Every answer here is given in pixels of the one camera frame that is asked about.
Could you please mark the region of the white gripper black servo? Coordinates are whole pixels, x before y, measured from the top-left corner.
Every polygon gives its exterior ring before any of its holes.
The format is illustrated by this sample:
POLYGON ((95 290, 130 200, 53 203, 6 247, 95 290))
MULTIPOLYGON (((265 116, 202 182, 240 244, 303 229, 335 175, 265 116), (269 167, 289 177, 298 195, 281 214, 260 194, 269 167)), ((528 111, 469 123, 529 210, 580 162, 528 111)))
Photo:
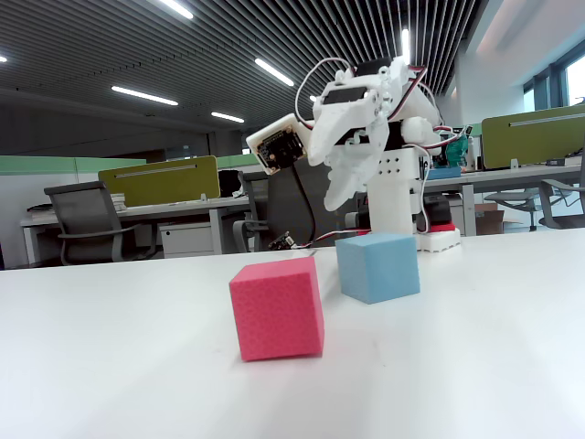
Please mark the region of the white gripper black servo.
POLYGON ((408 64, 402 57, 374 59, 339 70, 325 85, 314 103, 307 157, 311 166, 326 158, 331 168, 326 210, 339 209, 374 176, 386 148, 388 123, 404 107, 407 93, 408 64), (357 131, 336 145, 350 130, 357 131))

